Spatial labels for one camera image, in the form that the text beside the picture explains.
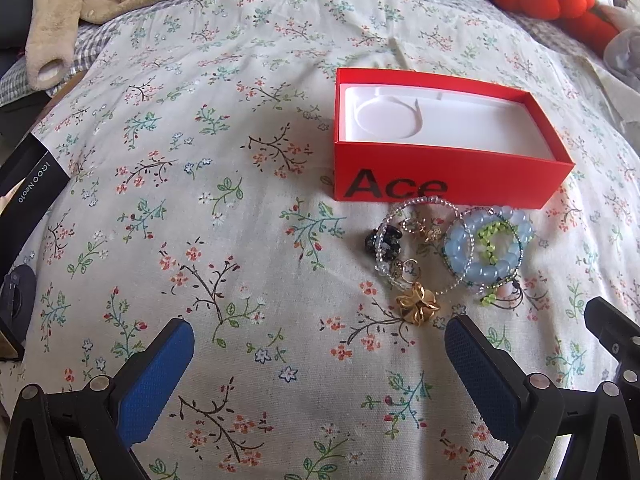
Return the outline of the red plush toy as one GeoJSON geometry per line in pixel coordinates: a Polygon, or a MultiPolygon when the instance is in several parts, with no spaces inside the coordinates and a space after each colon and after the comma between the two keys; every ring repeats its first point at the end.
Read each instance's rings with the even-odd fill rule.
{"type": "Polygon", "coordinates": [[[553,22],[568,36],[602,58],[605,48],[620,33],[602,13],[597,0],[491,0],[498,8],[528,18],[553,22]]]}

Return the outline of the red Ace box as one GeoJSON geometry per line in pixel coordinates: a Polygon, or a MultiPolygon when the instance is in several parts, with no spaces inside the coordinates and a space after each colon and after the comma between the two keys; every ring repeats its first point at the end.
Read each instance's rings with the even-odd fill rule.
{"type": "Polygon", "coordinates": [[[334,197],[540,209],[574,168],[534,96],[474,79],[336,73],[334,197]]]}

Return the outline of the floral bed sheet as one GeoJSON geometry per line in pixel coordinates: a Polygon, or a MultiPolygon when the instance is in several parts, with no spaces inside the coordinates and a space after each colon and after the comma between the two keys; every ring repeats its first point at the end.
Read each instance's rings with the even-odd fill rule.
{"type": "Polygon", "coordinates": [[[70,182],[18,262],[37,288],[21,388],[114,374],[172,318],[195,354],[137,456],[154,479],[486,479],[494,440],[442,335],[591,390],[586,303],[639,313],[639,96],[574,40],[484,0],[182,0],[112,30],[35,128],[70,182]],[[518,282],[420,327],[363,251],[383,204],[333,198],[335,75],[418,70],[533,93],[574,160],[518,282]]]}

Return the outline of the black bead ornament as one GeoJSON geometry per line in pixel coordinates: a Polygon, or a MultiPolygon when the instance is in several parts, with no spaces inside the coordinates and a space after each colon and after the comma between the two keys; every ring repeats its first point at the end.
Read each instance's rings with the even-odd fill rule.
{"type": "Polygon", "coordinates": [[[394,226],[386,226],[382,234],[378,234],[377,230],[372,230],[364,240],[364,250],[372,257],[375,257],[378,252],[382,252],[384,261],[392,261],[400,254],[401,239],[401,230],[394,226]]]}

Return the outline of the clear plastic bag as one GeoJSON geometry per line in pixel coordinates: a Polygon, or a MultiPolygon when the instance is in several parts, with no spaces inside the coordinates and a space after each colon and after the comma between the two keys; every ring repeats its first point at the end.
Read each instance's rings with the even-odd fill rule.
{"type": "Polygon", "coordinates": [[[605,48],[603,61],[608,70],[627,86],[640,86],[640,36],[638,27],[620,32],[605,48]]]}

